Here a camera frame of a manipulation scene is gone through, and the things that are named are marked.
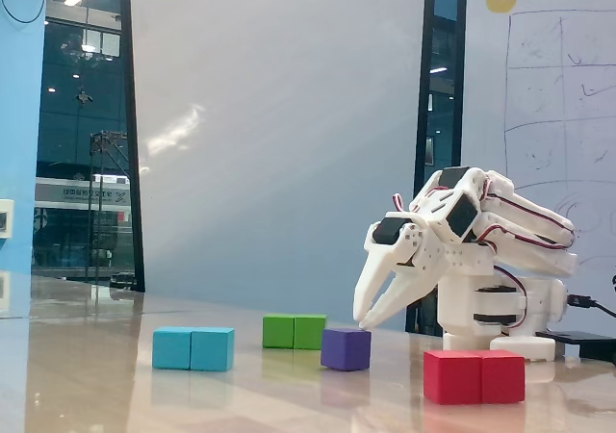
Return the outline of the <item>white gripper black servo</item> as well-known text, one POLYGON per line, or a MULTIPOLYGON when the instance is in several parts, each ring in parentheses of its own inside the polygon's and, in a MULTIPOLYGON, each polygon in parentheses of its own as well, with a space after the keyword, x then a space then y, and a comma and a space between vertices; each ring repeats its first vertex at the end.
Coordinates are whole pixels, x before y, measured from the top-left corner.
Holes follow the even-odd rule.
POLYGON ((443 260, 444 245, 417 214, 388 212, 370 227, 364 248, 368 257, 355 285, 352 308, 353 319, 362 328, 374 328, 425 297, 441 278, 428 273, 443 260), (414 267, 419 275, 398 272, 373 304, 376 294, 396 266, 414 267))

